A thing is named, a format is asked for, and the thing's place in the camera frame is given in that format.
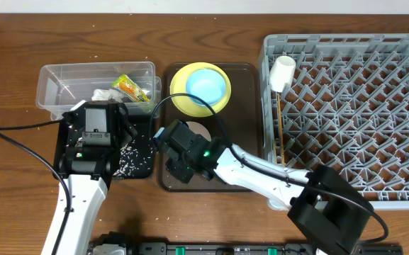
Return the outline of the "white tissue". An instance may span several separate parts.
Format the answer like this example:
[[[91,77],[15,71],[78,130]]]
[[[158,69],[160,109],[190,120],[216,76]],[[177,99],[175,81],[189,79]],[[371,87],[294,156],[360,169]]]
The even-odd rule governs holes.
[[[95,89],[91,99],[92,101],[109,101],[113,99],[119,103],[122,103],[124,97],[125,94],[115,89]]]

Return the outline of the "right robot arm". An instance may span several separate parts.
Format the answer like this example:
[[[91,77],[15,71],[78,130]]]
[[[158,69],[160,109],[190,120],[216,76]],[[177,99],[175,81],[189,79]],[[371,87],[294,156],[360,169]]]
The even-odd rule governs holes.
[[[244,151],[227,136],[207,140],[181,120],[149,135],[157,151],[169,157],[167,170],[182,183],[200,174],[250,189],[266,197],[271,209],[286,209],[306,239],[326,254],[352,254],[360,244],[374,209],[334,169],[274,164]]]

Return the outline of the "green orange snack wrapper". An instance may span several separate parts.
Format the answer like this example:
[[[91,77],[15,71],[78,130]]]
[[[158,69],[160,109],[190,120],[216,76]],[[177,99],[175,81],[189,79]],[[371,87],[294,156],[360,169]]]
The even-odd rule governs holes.
[[[127,74],[119,76],[111,86],[124,93],[133,102],[150,102],[147,94]]]

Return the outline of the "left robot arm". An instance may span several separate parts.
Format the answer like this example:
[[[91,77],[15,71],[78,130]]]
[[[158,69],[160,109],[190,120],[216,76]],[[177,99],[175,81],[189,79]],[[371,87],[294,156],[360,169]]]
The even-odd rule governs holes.
[[[85,254],[121,148],[137,135],[124,103],[81,101],[63,113],[53,173],[59,184],[43,254]]]

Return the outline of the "rice grains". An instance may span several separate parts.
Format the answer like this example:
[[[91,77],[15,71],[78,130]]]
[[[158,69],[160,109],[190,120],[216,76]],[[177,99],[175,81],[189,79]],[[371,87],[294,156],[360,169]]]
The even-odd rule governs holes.
[[[149,145],[128,144],[121,149],[119,169],[113,179],[146,179],[152,174],[153,149]]]

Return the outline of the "light blue bowl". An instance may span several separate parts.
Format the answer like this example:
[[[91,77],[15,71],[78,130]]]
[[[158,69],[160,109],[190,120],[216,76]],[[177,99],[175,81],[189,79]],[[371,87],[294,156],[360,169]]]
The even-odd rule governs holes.
[[[225,93],[226,84],[223,76],[212,69],[199,69],[191,73],[185,86],[188,94],[194,95],[214,106],[219,103]]]

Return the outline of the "white cup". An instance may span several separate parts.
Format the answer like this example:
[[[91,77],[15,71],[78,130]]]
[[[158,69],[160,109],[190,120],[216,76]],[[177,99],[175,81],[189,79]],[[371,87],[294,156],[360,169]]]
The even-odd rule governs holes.
[[[269,85],[275,92],[282,93],[286,87],[292,85],[296,70],[296,61],[289,56],[282,55],[274,61],[269,73]]]

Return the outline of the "white bowl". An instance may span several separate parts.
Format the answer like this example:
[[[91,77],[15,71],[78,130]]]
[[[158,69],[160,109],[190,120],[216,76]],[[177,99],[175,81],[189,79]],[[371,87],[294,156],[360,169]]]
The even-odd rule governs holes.
[[[211,134],[205,126],[194,121],[187,121],[186,124],[189,126],[189,129],[197,135],[202,135],[209,142],[211,141]]]

